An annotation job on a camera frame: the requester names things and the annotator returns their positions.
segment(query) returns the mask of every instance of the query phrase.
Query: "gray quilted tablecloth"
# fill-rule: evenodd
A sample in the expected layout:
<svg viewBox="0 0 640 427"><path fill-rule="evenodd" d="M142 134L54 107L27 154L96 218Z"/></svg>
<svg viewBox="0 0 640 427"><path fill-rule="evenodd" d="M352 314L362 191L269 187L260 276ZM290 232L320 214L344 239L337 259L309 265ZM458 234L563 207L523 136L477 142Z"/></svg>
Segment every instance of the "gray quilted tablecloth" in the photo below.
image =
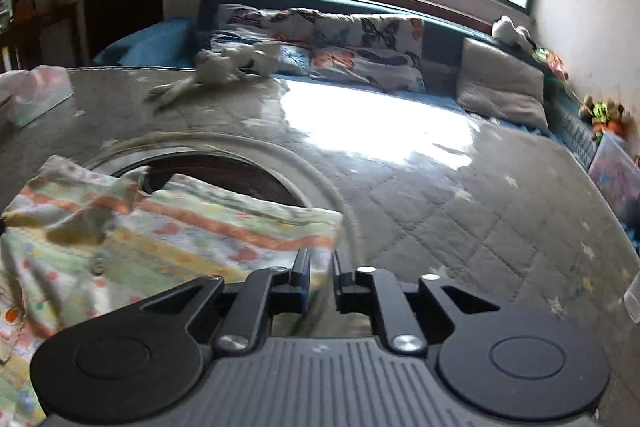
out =
<svg viewBox="0 0 640 427"><path fill-rule="evenodd" d="M54 153L88 163L115 140L157 131L264 140L338 189L353 212L358 261L404 280L436 272L574 322L609 354L605 403L640 397L640 335L621 300L638 260L566 150L419 103L300 82L196 90L158 113L144 102L152 86L189 74L73 71L74 97L3 137L0 203Z"/></svg>

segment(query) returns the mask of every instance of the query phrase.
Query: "transparent plastic object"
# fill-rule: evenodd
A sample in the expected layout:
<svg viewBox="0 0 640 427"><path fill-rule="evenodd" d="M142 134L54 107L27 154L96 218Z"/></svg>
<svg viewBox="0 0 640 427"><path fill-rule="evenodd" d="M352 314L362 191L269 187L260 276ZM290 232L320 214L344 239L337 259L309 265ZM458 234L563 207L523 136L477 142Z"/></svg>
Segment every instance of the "transparent plastic object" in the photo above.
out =
<svg viewBox="0 0 640 427"><path fill-rule="evenodd" d="M625 308L636 324L640 323L640 273L625 292Z"/></svg>
<svg viewBox="0 0 640 427"><path fill-rule="evenodd" d="M65 68L56 66L7 71L0 74L0 90L12 96L8 119L17 127L24 127L74 92Z"/></svg>

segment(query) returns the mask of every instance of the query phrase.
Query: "sofa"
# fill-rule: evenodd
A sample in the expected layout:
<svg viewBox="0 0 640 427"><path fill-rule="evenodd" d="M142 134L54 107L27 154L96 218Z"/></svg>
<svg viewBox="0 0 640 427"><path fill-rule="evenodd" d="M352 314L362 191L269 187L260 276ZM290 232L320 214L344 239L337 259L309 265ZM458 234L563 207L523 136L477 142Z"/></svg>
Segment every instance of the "sofa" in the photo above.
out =
<svg viewBox="0 0 640 427"><path fill-rule="evenodd" d="M593 158L595 148L590 143L587 129L580 125L577 111L570 108L571 102L568 102L567 97L558 89L557 81L544 64L471 28L385 4L361 0L200 0L196 20L172 18L140 30L109 45L96 55L93 63L95 66L193 68L197 52L201 48L209 48L209 39L218 29L219 7L228 4L256 9L307 8L326 14L397 14L419 18L424 22L420 68L426 92L397 90L390 94L457 112L465 112L456 101L456 79L463 62L463 50L465 47L468 48L470 41L491 46L495 53L499 52L505 60L517 59L515 62L520 63L522 67L527 64L527 69L535 68L540 72L544 78L540 102L544 98L545 112L552 114L552 118L547 118L550 123L548 130L541 130L540 126L525 126L522 122L514 124L507 119L499 118L498 114L490 115L496 116L494 121L528 132L544 134L570 150L580 150L582 155L578 160L585 168L588 168ZM309 81L308 78L299 76L292 79ZM366 85L349 87L376 89Z"/></svg>

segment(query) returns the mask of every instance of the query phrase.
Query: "orange stripe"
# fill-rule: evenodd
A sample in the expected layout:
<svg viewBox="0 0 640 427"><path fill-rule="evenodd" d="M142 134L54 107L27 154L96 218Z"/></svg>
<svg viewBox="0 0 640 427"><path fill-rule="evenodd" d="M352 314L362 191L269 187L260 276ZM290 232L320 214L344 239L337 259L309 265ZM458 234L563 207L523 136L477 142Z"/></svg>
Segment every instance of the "orange stripe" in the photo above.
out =
<svg viewBox="0 0 640 427"><path fill-rule="evenodd" d="M309 247L334 247L334 242L325 235L305 235L305 237L301 239L277 239L275 237L269 237L268 235L262 235L258 232L242 229L241 227L235 227L228 223L220 223L219 221L209 219L184 208L165 206L164 204L154 201L143 201L138 205L138 208L153 214L173 217L187 225L209 230L209 232L235 237L241 241L246 241L258 247L269 248L270 250L287 251Z"/></svg>
<svg viewBox="0 0 640 427"><path fill-rule="evenodd" d="M65 201L65 200L55 200L50 198L49 196L45 196L44 194L38 194L37 192L33 192L30 188L23 188L20 191L20 195L25 198L29 198L31 201L37 204L52 204L53 206L57 206L58 208L62 208L66 210L70 214L74 214L75 212L79 212L83 208L87 207L95 207L95 208L108 208L109 210L113 210L117 214L129 214L131 212L131 205L125 203L118 198L114 198L113 196L99 196L94 200L88 201L85 206L81 204L74 203L73 201Z"/></svg>

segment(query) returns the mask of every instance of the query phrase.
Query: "blue sofa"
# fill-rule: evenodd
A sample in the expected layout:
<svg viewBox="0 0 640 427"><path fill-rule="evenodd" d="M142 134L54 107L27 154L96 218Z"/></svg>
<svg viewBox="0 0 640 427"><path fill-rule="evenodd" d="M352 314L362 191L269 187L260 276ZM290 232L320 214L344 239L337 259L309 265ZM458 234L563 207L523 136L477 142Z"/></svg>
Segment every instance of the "blue sofa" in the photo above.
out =
<svg viewBox="0 0 640 427"><path fill-rule="evenodd" d="M325 13L339 14L410 14L425 21L422 48L423 60L430 60L451 68L457 68L462 60L463 41L469 37L495 46L543 71L545 74L545 99L550 99L551 93L557 87L552 73L544 64L540 64L519 50L514 50L495 41L495 39L484 33L411 10L361 0L200 0L200 9L196 20L173 18L140 30L114 42L101 51L94 58L94 65L193 68L193 59L197 51L207 45L208 37L216 29L216 13L220 4L243 4L256 8L271 9L305 7ZM308 81L305 78L295 78L295 80ZM374 89L362 85L353 87L356 89ZM401 98L464 112L456 103L455 96L452 93L427 92L425 94L398 91L392 94ZM501 122L501 124L522 128L522 126L515 126L508 122Z"/></svg>

